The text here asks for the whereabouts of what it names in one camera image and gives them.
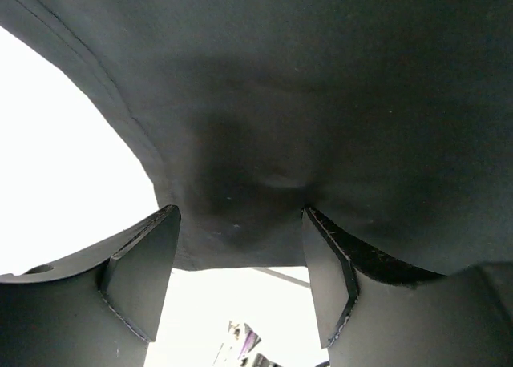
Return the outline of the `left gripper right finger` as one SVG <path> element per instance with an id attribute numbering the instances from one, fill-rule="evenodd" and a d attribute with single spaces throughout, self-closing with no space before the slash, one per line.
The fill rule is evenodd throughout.
<path id="1" fill-rule="evenodd" d="M 331 365 L 511 365 L 511 263 L 444 276 L 359 240 L 312 207 L 303 211 L 302 239 Z"/>

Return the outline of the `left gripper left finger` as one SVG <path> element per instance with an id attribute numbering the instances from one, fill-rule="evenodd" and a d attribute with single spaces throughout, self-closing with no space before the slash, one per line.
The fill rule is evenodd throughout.
<path id="1" fill-rule="evenodd" d="M 4 366 L 142 366 L 180 231 L 168 205 L 83 250 L 1 277 Z"/>

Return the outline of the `black trousers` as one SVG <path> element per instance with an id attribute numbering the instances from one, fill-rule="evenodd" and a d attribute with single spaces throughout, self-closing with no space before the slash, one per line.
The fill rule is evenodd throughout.
<path id="1" fill-rule="evenodd" d="M 512 0 L 1 0 L 181 212 L 175 266 L 302 266 L 301 211 L 512 258 Z"/>

